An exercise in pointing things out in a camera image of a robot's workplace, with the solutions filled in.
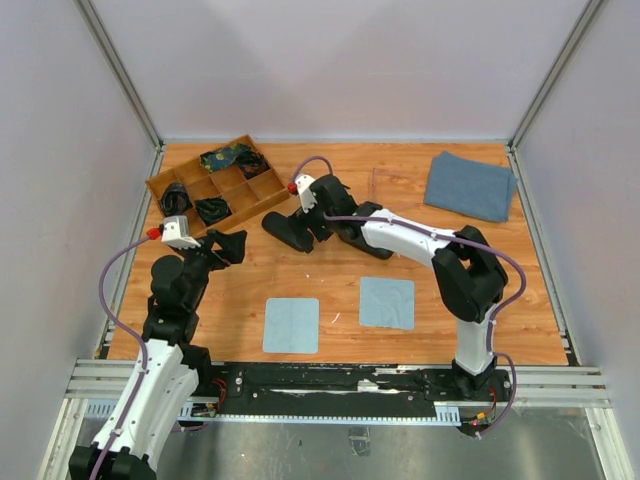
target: blue square cloth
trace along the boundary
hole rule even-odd
[[[269,298],[262,350],[267,353],[318,353],[320,302],[317,298]]]
[[[517,185],[508,168],[443,152],[431,164],[424,203],[481,220],[506,222]]]
[[[411,280],[362,277],[360,325],[413,330],[416,287]]]

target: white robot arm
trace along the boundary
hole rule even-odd
[[[395,215],[381,205],[356,204],[333,174],[299,175],[295,188],[301,207],[289,217],[271,212],[263,228],[287,245],[313,250],[314,238],[336,233],[343,241],[381,259],[392,252],[434,269],[447,309],[456,318],[458,346],[453,361],[462,393],[480,388],[496,365],[491,339],[492,312],[502,300],[506,272],[495,255],[459,245],[487,242],[474,227],[438,229]],[[463,261],[469,260],[469,266]]]
[[[167,255],[153,264],[136,369],[91,446],[76,447],[71,455],[72,480],[155,480],[158,457],[181,407],[212,381],[209,351],[190,344],[209,273],[241,263],[246,237],[245,231],[210,230],[194,239],[186,217],[165,219],[162,242],[184,260]],[[222,248],[213,250],[214,244]]]

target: white wall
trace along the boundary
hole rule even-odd
[[[94,0],[165,138],[507,139],[586,0]]]
[[[153,149],[72,1],[0,2],[0,86],[0,477],[33,479]]]
[[[640,3],[608,2],[520,148],[580,353],[640,474]]]

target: aluminum frame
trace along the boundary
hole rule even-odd
[[[544,279],[545,286],[547,287],[551,308],[558,324],[558,331],[563,339],[565,353],[568,358],[575,356],[576,363],[580,365],[582,364],[580,351],[578,346],[571,341],[571,324],[570,321],[567,320],[567,316],[565,314],[566,309],[563,308],[561,292],[558,291],[554,281],[553,267],[547,257],[546,252],[548,249],[546,248],[544,236],[542,235],[540,223],[538,222],[537,210],[528,194],[528,181],[526,175],[522,170],[520,170],[517,149],[509,146],[505,148],[511,170],[518,178],[518,194],[520,196],[520,202],[522,203],[522,209],[527,220],[531,240],[533,241],[533,246],[538,257],[538,263],[540,264],[540,270],[542,271],[542,278]]]
[[[158,130],[153,124],[153,121],[151,120],[151,117],[149,116],[144,103],[142,103],[140,95],[138,95],[138,92],[136,91],[131,78],[129,78],[129,74],[127,73],[127,70],[122,63],[122,60],[120,60],[120,56],[118,55],[118,52],[113,45],[113,42],[111,41],[111,38],[109,37],[109,34],[104,24],[102,23],[102,20],[100,19],[100,15],[98,15],[98,11],[94,7],[91,0],[73,1],[78,7],[78,11],[84,18],[87,24],[87,28],[89,28],[89,31],[93,35],[98,48],[100,48],[100,51],[105,57],[105,60],[109,64],[111,72],[120,84],[120,87],[122,88],[125,97],[127,97],[131,108],[138,117],[140,125],[149,137],[149,140],[151,140],[155,147],[159,149],[163,144],[162,138],[160,137]]]
[[[149,171],[147,173],[147,178],[156,175],[160,171],[166,149],[166,146],[162,146],[156,149],[156,153],[153,157],[151,166],[149,167]],[[142,230],[144,229],[144,223],[147,218],[147,212],[149,210],[150,204],[151,194],[149,193],[149,190],[145,188],[140,201],[138,202],[136,218],[133,222],[131,232],[128,236],[129,244],[140,238]],[[116,287],[114,289],[111,302],[109,303],[111,309],[115,312],[116,315],[120,313],[120,308],[122,307],[122,300],[124,299],[124,293],[127,289],[127,282],[129,281],[129,275],[131,274],[131,269],[133,268],[133,259],[135,258],[135,256],[135,250],[129,250],[127,253],[125,253],[120,269],[117,272],[118,277],[116,279]],[[108,348],[111,345],[111,340],[113,339],[113,333],[115,331],[115,325],[109,321],[106,315],[103,317],[103,325],[104,329],[102,331],[102,334],[98,338],[94,349],[96,352],[100,352],[98,353],[98,356],[100,357],[106,355],[106,352],[103,352],[102,350],[103,348]]]
[[[560,49],[558,56],[556,57],[549,73],[542,81],[542,85],[538,89],[538,92],[533,97],[533,101],[527,112],[522,117],[518,128],[516,128],[515,133],[513,134],[513,138],[509,141],[510,147],[518,147],[522,143],[522,139],[529,131],[529,128],[533,124],[533,121],[538,116],[538,112],[544,105],[547,97],[553,90],[556,82],[564,72],[567,67],[571,57],[577,50],[580,43],[582,43],[582,39],[589,31],[589,28],[593,25],[594,20],[596,19],[598,13],[601,11],[602,7],[608,0],[589,0],[585,5],[584,9],[580,13],[580,16],[576,20],[576,23],[569,34],[569,37],[565,41],[564,45]]]
[[[66,466],[76,444],[85,414],[96,398],[107,408],[115,404],[126,380],[134,367],[127,360],[78,360],[67,393],[60,410],[58,421],[43,460],[39,479],[54,480],[66,478]],[[411,371],[419,368],[447,368],[446,365],[399,365],[397,368],[379,368],[379,373]],[[549,367],[522,366],[516,368],[520,388],[514,404],[517,409],[530,408],[581,408],[589,420],[591,435],[597,447],[599,460],[606,478],[611,480],[633,479],[633,471],[622,437],[605,389],[604,378],[594,367]],[[190,398],[183,409],[184,416],[190,415],[189,402],[211,401],[211,398]],[[469,404],[438,402],[440,409],[434,419],[415,418],[401,422],[386,418],[354,417],[285,417],[285,416],[244,416],[221,415],[221,422],[251,423],[311,423],[344,425],[421,425],[450,426],[455,424],[458,407],[484,406],[484,403]]]

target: purple cable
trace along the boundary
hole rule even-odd
[[[296,178],[298,177],[298,175],[300,175],[300,171],[304,168],[304,166],[314,160],[320,160],[324,162],[329,169],[329,175],[333,175],[333,167],[331,166],[331,162],[321,155],[314,155],[313,157],[307,158],[304,162],[298,165],[298,168],[296,168],[296,171],[293,172],[293,176],[291,177],[291,183],[294,183],[296,181]]]
[[[483,250],[497,257],[500,257],[504,261],[509,263],[516,270],[516,272],[518,272],[518,275],[520,276],[520,288],[516,293],[511,295],[502,303],[500,303],[500,305],[496,307],[496,309],[491,313],[491,315],[489,315],[490,323],[489,323],[489,327],[487,328],[487,349],[490,352],[493,352],[492,339],[493,339],[493,327],[494,327],[496,315],[500,313],[505,307],[507,307],[508,305],[515,302],[518,298],[520,298],[524,293],[525,289],[527,288],[527,276],[524,273],[524,270],[522,269],[522,267],[518,265],[518,262],[516,262],[513,258],[511,258],[506,253],[503,253],[500,250],[496,250],[495,248],[491,248],[488,245],[484,245],[483,243],[478,243],[471,240],[467,240],[465,238],[458,238],[451,235],[442,235],[441,233],[431,231],[427,228],[423,228],[418,225],[414,225],[413,223],[405,222],[403,220],[389,219],[389,218],[383,218],[383,217],[361,217],[361,216],[355,216],[355,215],[354,216],[329,216],[327,214],[324,215],[324,218],[325,220],[329,220],[332,222],[384,222],[384,223],[390,223],[392,225],[400,225],[401,227],[408,228],[409,230],[413,230],[414,232],[422,233],[423,235],[427,235],[428,237],[432,237],[438,240],[446,240],[448,242],[455,242],[460,245],[465,245],[468,247],[477,248],[478,250]],[[511,396],[509,397],[509,401],[507,402],[507,405],[504,407],[504,410],[500,413],[500,415],[498,415],[498,418],[496,418],[493,421],[493,423],[489,425],[487,428],[485,428],[482,432],[477,433],[479,438],[491,432],[495,427],[498,426],[498,424],[500,424],[500,422],[502,422],[504,417],[507,416],[507,413],[509,413],[509,411],[511,410],[511,407],[513,406],[513,402],[516,398],[516,390],[518,388],[518,382],[516,378],[516,367],[511,357],[508,354],[503,352],[493,352],[493,354],[496,357],[502,357],[506,359],[507,362],[509,363],[509,368],[511,369],[513,390],[511,392]]]
[[[96,478],[98,478],[98,472],[100,471],[100,467],[102,466],[104,459],[107,457],[107,454],[109,453],[109,449],[113,445],[113,442],[116,441],[117,435],[114,432],[122,428],[122,424],[124,423],[125,418],[127,418],[127,414],[129,413],[129,410],[131,410],[131,405],[133,405],[133,401],[136,399],[136,395],[138,394],[138,391],[140,391],[140,387],[142,386],[142,380],[144,380],[144,376],[147,371],[147,361],[149,358],[149,352],[147,351],[147,346],[142,340],[142,337],[140,337],[140,335],[138,335],[138,333],[135,330],[133,330],[131,327],[122,323],[118,319],[118,317],[116,317],[113,314],[113,312],[109,309],[109,306],[107,305],[107,301],[104,298],[104,280],[107,276],[107,273],[109,272],[109,269],[118,260],[118,258],[120,258],[122,255],[127,253],[129,250],[132,250],[137,246],[142,245],[147,240],[151,240],[151,238],[149,236],[145,236],[140,240],[138,240],[137,242],[133,242],[128,247],[125,247],[122,250],[120,250],[118,253],[116,253],[102,269],[102,273],[100,274],[100,281],[98,282],[98,296],[100,297],[100,305],[102,305],[102,309],[107,314],[107,317],[109,317],[109,320],[115,323],[118,327],[122,328],[125,332],[127,332],[129,335],[135,338],[136,342],[138,342],[138,345],[140,345],[140,351],[142,352],[142,364],[141,364],[141,371],[138,374],[138,378],[136,379],[136,383],[133,386],[133,389],[131,390],[131,394],[129,395],[129,398],[127,399],[127,402],[125,403],[124,408],[122,409],[122,413],[120,414],[120,417],[116,421],[116,425],[112,430],[111,435],[109,435],[109,439],[107,440],[106,444],[102,447],[102,451],[100,452],[100,455],[98,455],[98,459],[96,460],[96,463],[93,466],[93,470],[91,470],[91,475],[89,476],[89,480],[96,480]]]

